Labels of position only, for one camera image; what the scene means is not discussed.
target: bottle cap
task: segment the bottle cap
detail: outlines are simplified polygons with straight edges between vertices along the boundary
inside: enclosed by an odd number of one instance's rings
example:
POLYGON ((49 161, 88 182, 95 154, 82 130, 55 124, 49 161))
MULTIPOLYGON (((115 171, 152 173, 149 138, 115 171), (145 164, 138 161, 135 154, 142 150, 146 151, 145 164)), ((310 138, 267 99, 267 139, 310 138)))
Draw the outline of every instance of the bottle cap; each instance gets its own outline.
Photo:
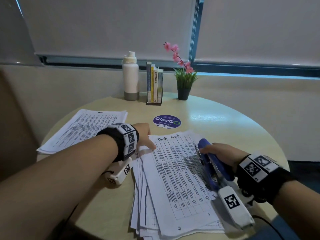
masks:
POLYGON ((137 63, 137 58, 134 55, 133 51, 129 51, 129 54, 127 56, 123 57, 124 62, 132 62, 132 63, 137 63))

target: hand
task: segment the hand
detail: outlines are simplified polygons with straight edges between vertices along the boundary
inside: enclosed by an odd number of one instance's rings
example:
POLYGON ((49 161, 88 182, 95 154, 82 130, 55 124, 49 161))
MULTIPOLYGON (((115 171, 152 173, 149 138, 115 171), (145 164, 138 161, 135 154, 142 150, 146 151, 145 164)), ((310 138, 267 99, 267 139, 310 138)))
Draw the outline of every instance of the hand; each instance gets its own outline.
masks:
POLYGON ((200 153, 204 154, 215 154, 220 161, 231 166, 234 173, 236 172, 237 166, 240 161, 245 156, 250 154, 228 144, 222 143, 212 143, 212 145, 207 145, 206 147, 201 148, 199 151, 200 153))
POLYGON ((137 147, 147 146, 151 150, 156 149, 156 145, 150 141, 148 135, 150 135, 150 125, 148 123, 137 123, 132 125, 139 132, 139 142, 137 147))

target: black pot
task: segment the black pot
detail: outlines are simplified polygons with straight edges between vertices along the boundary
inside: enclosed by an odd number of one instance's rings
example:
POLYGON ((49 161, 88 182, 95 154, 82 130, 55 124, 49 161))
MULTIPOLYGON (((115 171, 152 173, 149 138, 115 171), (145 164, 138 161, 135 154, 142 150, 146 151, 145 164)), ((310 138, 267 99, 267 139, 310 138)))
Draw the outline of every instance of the black pot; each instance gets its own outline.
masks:
POLYGON ((191 88, 178 88, 178 99, 187 100, 189 97, 191 88))

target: stack of papers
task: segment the stack of papers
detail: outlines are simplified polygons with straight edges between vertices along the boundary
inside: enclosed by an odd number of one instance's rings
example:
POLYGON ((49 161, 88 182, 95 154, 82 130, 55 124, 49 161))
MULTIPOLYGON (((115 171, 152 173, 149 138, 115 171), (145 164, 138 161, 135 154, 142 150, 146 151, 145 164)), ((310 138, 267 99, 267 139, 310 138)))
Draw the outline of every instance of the stack of papers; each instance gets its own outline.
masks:
POLYGON ((146 240, 177 239, 197 232, 224 233, 212 206, 218 194, 206 185, 191 131, 150 136, 133 157, 135 194, 130 227, 146 240))
POLYGON ((38 152, 54 154, 81 141, 94 137, 107 125, 124 123, 126 111, 92 111, 80 109, 38 152))

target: gray bottle base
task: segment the gray bottle base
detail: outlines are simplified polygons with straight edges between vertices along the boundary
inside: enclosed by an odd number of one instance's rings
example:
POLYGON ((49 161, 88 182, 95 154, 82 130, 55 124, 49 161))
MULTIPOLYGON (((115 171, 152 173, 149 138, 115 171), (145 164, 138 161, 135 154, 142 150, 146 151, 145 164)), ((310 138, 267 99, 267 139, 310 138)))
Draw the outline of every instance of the gray bottle base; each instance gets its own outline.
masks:
POLYGON ((137 93, 124 92, 124 99, 128 101, 139 100, 139 92, 137 93))

